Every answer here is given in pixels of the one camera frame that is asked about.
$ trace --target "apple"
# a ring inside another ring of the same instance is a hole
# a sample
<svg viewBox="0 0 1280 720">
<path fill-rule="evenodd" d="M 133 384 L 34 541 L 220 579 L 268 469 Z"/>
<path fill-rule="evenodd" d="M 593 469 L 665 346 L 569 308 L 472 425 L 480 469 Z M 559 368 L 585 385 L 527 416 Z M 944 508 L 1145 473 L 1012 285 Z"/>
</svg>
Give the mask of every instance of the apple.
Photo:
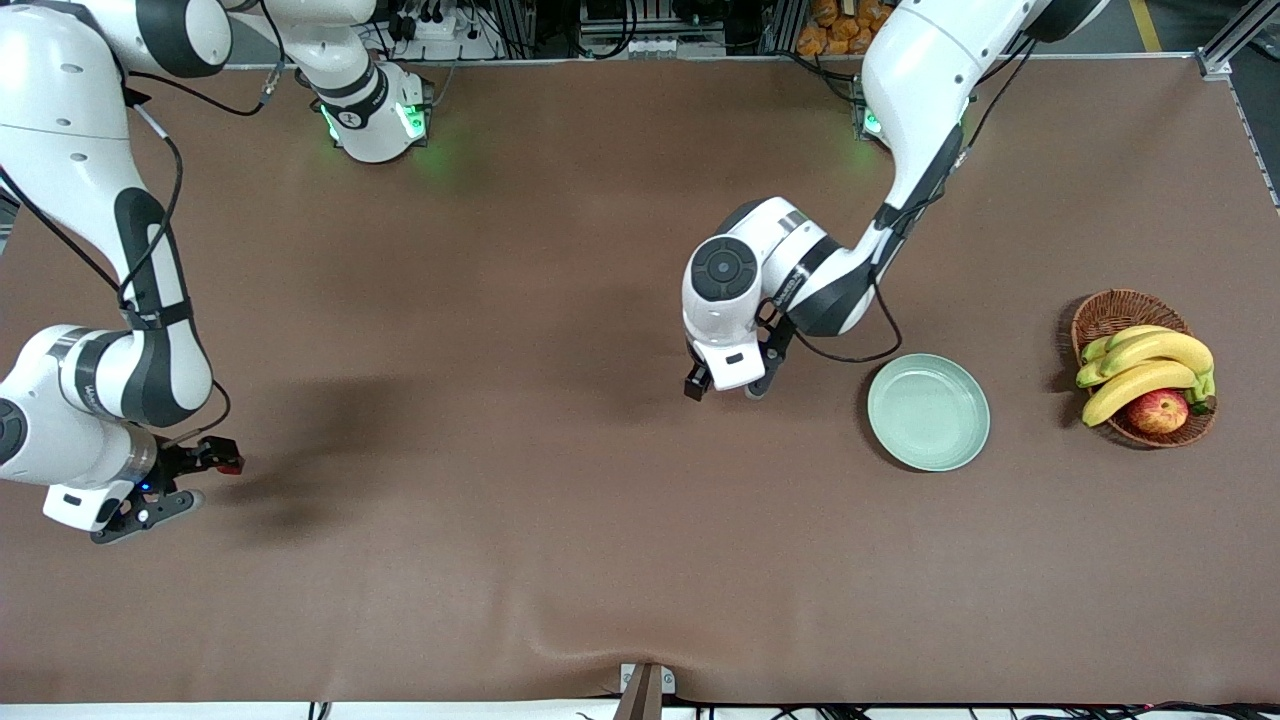
<svg viewBox="0 0 1280 720">
<path fill-rule="evenodd" d="M 1153 436 L 1169 434 L 1183 427 L 1189 414 L 1187 398 L 1176 389 L 1153 389 L 1125 409 L 1133 427 Z"/>
</svg>

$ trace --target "cable connector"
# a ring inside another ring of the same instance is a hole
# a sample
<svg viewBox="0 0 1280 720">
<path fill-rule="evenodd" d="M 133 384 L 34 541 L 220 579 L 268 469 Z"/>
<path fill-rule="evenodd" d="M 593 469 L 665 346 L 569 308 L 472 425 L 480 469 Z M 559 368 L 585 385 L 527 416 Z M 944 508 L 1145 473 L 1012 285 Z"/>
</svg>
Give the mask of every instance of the cable connector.
<svg viewBox="0 0 1280 720">
<path fill-rule="evenodd" d="M 266 82 L 262 83 L 262 95 L 257 99 L 260 105 L 266 105 L 271 100 L 271 95 L 275 94 L 275 86 L 280 83 L 280 78 L 284 77 L 284 60 L 278 60 L 271 72 L 266 76 Z"/>
</svg>

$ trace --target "round plate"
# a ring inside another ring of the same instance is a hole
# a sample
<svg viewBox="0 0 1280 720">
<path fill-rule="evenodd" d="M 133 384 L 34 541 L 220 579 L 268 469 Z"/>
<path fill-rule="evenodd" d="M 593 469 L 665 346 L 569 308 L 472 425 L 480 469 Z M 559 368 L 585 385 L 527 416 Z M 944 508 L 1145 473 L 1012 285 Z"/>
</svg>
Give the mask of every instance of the round plate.
<svg viewBox="0 0 1280 720">
<path fill-rule="evenodd" d="M 884 365 L 872 380 L 867 413 L 884 450 L 933 473 L 977 457 L 991 430 L 978 380 L 937 355 L 904 355 Z"/>
</svg>

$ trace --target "brown table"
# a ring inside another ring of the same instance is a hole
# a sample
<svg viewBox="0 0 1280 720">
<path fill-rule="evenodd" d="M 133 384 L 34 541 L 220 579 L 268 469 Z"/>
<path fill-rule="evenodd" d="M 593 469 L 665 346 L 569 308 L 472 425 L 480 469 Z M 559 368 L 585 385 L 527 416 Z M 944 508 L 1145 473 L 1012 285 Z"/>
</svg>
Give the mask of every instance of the brown table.
<svg viewBox="0 0 1280 720">
<path fill-rule="evenodd" d="M 878 450 L 873 368 L 797 348 L 763 404 L 681 396 L 698 242 L 773 193 L 851 242 L 888 186 L 796 67 L 466 68 L 385 167 L 293 83 L 252 120 L 156 94 L 248 471 L 109 548 L 0 483 L 0 701 L 590 696 L 637 659 L 723 702 L 1280 700 L 1280 220 L 1193 61 L 1032 63 L 895 263 L 905 351 L 991 401 L 943 475 Z M 29 215 L 0 284 L 4 357 L 119 325 Z M 1215 348 L 1199 445 L 1075 419 L 1060 314 L 1116 286 Z M 872 313 L 829 347 L 888 341 Z"/>
</svg>

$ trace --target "brown woven basket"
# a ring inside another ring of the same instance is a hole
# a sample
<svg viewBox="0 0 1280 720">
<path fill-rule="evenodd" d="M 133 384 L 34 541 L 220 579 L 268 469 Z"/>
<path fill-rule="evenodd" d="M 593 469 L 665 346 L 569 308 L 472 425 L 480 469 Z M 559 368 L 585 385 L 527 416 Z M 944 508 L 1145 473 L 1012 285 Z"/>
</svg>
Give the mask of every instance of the brown woven basket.
<svg viewBox="0 0 1280 720">
<path fill-rule="evenodd" d="M 1180 333 L 1192 334 L 1181 315 L 1161 302 L 1158 297 L 1133 290 L 1107 290 L 1084 300 L 1071 319 L 1071 346 L 1075 361 L 1083 368 L 1080 354 L 1094 340 L 1115 334 L 1133 325 L 1164 325 Z M 1116 413 L 1107 424 L 1132 442 L 1144 447 L 1183 447 L 1204 437 L 1217 416 L 1215 406 L 1208 414 L 1192 415 L 1181 428 L 1167 434 L 1151 434 L 1129 423 L 1124 413 Z"/>
</svg>

